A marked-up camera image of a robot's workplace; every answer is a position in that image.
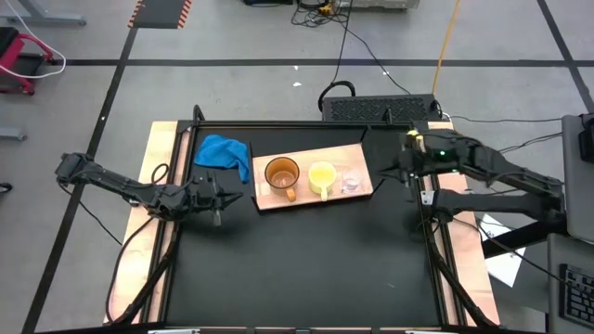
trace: wooden table frame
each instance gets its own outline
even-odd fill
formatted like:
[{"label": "wooden table frame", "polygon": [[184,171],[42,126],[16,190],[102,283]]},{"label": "wooden table frame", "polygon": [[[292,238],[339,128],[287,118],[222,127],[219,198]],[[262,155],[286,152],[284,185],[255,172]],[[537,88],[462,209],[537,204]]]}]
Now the wooden table frame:
[{"label": "wooden table frame", "polygon": [[[430,122],[431,129],[452,128],[450,122]],[[150,182],[152,171],[160,163],[170,163],[172,152],[174,150],[174,141],[177,131],[177,122],[154,122],[150,129],[147,149],[140,170],[138,181],[143,183]],[[177,168],[174,171],[173,181],[180,185],[183,182],[183,173],[185,161],[187,159],[187,148],[190,132],[185,131],[182,134],[181,144],[177,156]],[[457,192],[466,190],[466,178],[459,173],[448,173],[439,175],[439,185],[444,189],[453,189]],[[431,188],[431,182],[426,180],[426,188]],[[133,234],[144,222],[148,220],[147,212],[144,208],[132,208],[128,219],[128,226],[125,232],[125,238]],[[457,219],[475,225],[474,214],[472,212],[462,212],[456,216]],[[155,220],[139,233],[134,240],[130,242],[124,252],[118,274],[113,286],[110,298],[110,313],[113,318],[119,316],[129,302],[136,296],[140,288],[148,278],[153,249],[158,231],[158,221]],[[165,227],[165,235],[161,244],[161,256],[164,254],[173,230],[173,224],[168,223]],[[499,323],[497,307],[491,290],[491,283],[484,262],[483,249],[481,247],[481,237],[479,233],[464,224],[453,222],[448,225],[449,236],[451,239],[452,251],[458,272],[458,281],[469,293],[474,302],[484,312],[484,314],[494,323]],[[436,241],[440,251],[444,254],[443,243],[440,234],[436,234]],[[161,309],[161,300],[163,298],[163,275],[153,290],[148,321],[155,322],[159,319]],[[446,280],[442,277],[442,286],[445,297],[445,308],[447,313],[447,322],[451,325],[459,325],[456,306],[453,293]],[[465,314],[469,325],[473,324],[470,316]]]}]

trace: gray floor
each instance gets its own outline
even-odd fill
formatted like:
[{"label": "gray floor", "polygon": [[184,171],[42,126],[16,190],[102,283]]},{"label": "gray floor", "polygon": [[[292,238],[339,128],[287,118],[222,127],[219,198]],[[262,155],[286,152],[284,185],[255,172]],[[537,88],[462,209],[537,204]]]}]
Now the gray floor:
[{"label": "gray floor", "polygon": [[[87,16],[80,28],[33,27],[67,58],[117,59],[128,33],[134,0],[44,0],[50,11]],[[454,0],[422,0],[403,13],[354,13],[351,29],[378,58],[436,59]],[[589,0],[548,0],[575,59],[594,59]],[[342,28],[290,24],[292,7],[251,8],[237,0],[195,2],[181,31],[140,30],[130,58],[336,58]],[[346,58],[369,58],[349,36]],[[449,59],[562,59],[536,0],[462,2],[447,50]],[[114,72],[113,67],[70,67],[42,80],[37,94],[0,96],[0,124],[22,126],[29,140],[0,142],[0,179],[15,189],[0,198],[0,324],[19,332],[44,270],[68,198],[53,172],[62,152],[85,151]],[[434,68],[393,67],[388,72],[413,93],[431,92]],[[199,103],[209,120],[319,120],[316,100],[334,67],[127,67],[113,103],[97,161],[138,175],[149,126],[157,120],[188,119]],[[594,69],[580,69],[594,89]],[[381,69],[343,67],[339,79],[355,83],[359,95],[400,94]],[[344,92],[335,91],[333,95]],[[565,68],[444,68],[437,92],[444,110],[477,119],[550,118],[580,114],[586,108]],[[455,121],[466,135],[494,148],[522,143],[560,130],[558,123],[476,124]],[[561,140],[513,152],[509,159],[563,179]],[[84,203],[121,238],[129,207],[117,197],[89,187]],[[506,225],[527,220],[496,215]],[[49,291],[37,330],[98,326],[118,247],[90,217],[78,211]],[[527,251],[544,262],[537,247]],[[518,284],[494,282],[502,323],[542,330],[535,302],[546,278],[521,268]],[[522,292],[530,290],[523,298]]]}]

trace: orange mug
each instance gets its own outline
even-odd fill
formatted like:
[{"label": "orange mug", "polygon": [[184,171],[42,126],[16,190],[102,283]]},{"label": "orange mug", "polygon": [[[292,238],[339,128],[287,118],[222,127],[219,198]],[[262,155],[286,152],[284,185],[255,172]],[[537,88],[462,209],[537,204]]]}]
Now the orange mug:
[{"label": "orange mug", "polygon": [[299,179],[299,166],[291,158],[279,157],[271,160],[264,171],[266,182],[273,191],[295,201],[295,184]]}]

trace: blue cloth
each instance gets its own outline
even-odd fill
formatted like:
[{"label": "blue cloth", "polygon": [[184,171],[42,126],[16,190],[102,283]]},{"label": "blue cloth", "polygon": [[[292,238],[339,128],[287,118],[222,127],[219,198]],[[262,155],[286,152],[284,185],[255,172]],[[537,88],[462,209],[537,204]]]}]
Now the blue cloth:
[{"label": "blue cloth", "polygon": [[205,167],[236,168],[239,178],[246,184],[250,181],[248,148],[245,144],[221,135],[207,135],[202,141],[194,163]]}]

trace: wooden cutting board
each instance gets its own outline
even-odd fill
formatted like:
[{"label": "wooden cutting board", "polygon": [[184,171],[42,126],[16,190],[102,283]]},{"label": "wooden cutting board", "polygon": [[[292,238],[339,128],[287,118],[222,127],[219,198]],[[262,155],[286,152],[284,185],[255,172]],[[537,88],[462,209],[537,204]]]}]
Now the wooden cutting board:
[{"label": "wooden cutting board", "polygon": [[[265,179],[266,165],[278,157],[288,157],[293,159],[299,165],[299,180],[295,184],[295,194],[297,200],[291,202],[286,196],[272,192],[270,185]],[[347,199],[359,196],[368,196],[373,193],[373,186],[369,178],[368,166],[365,162],[365,156],[361,144],[344,145],[334,148],[320,148],[306,151],[270,155],[265,157],[256,157],[252,159],[253,163],[253,181],[255,185],[256,202],[260,210],[270,210],[295,205],[304,205],[308,203],[320,202],[319,194],[314,193],[309,188],[309,167],[318,161],[327,161],[334,165],[336,169],[336,181],[332,185],[332,190],[328,195],[328,201],[336,199]],[[358,189],[353,193],[343,193],[342,173],[349,170],[357,170],[361,177]]]}]

